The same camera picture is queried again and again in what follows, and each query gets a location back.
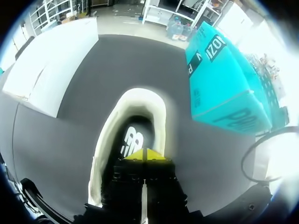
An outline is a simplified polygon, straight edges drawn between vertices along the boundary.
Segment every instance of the plastic bottle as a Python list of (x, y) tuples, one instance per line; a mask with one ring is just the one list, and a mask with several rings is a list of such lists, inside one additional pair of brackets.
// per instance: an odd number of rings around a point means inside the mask
[(191, 35), (191, 33), (192, 33), (192, 28), (191, 28), (190, 24), (186, 24), (186, 25), (184, 26), (183, 33), (182, 33), (182, 35), (179, 37), (179, 39), (180, 39), (181, 41), (186, 41), (186, 40), (188, 39), (188, 37)]
[(180, 21), (176, 21), (172, 26), (169, 26), (167, 30), (168, 38), (172, 40), (178, 40), (179, 37), (182, 35), (184, 30), (184, 26), (181, 24)]
[(168, 21), (166, 30), (168, 30), (168, 28), (175, 24), (177, 21), (179, 21), (179, 18), (177, 16), (172, 15), (172, 17)]

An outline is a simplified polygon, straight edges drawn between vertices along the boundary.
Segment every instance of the white box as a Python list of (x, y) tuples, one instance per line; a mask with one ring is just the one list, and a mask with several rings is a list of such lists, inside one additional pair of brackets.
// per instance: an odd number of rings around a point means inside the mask
[(40, 34), (20, 55), (2, 91), (57, 117), (74, 73), (98, 39), (96, 18), (71, 21)]

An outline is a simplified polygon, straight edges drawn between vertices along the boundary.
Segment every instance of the gray floor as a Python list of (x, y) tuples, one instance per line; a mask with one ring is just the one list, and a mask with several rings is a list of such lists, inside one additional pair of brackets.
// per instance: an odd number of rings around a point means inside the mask
[(174, 160), (189, 209), (206, 215), (243, 193), (249, 182), (241, 174), (240, 161), (254, 137), (192, 121), (184, 50), (133, 36), (100, 36), (76, 71), (56, 119), (17, 107), (1, 94), (0, 136), (7, 135), (0, 140), (4, 160), (13, 168), (14, 158), (17, 179), (31, 179), (54, 209), (68, 218), (83, 213), (103, 124), (121, 94), (140, 85), (164, 90), (178, 105), (180, 150)]

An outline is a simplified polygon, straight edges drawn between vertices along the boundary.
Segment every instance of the white wall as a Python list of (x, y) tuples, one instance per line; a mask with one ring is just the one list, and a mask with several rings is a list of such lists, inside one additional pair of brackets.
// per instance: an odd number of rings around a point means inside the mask
[(15, 63), (15, 54), (27, 41), (28, 35), (26, 29), (20, 25), (16, 29), (13, 37), (3, 49), (2, 58), (0, 58), (0, 68), (7, 70), (13, 63)]

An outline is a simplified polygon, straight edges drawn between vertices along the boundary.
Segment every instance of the cardboard box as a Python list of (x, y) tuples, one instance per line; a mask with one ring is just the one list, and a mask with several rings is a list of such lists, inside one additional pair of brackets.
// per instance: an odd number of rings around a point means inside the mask
[(73, 75), (98, 39), (96, 18), (72, 21), (38, 35), (14, 64), (2, 91), (33, 110), (57, 117)]
[(70, 17), (68, 17), (68, 18), (66, 18), (66, 19), (64, 19), (64, 20), (62, 20), (61, 21), (61, 24), (64, 24), (64, 23), (67, 23), (67, 22), (69, 22), (69, 21), (73, 21), (73, 20), (75, 20), (76, 19), (76, 17), (73, 15), (73, 16), (70, 16)]
[(271, 112), (247, 59), (203, 22), (186, 49), (192, 119), (239, 133), (269, 130)]

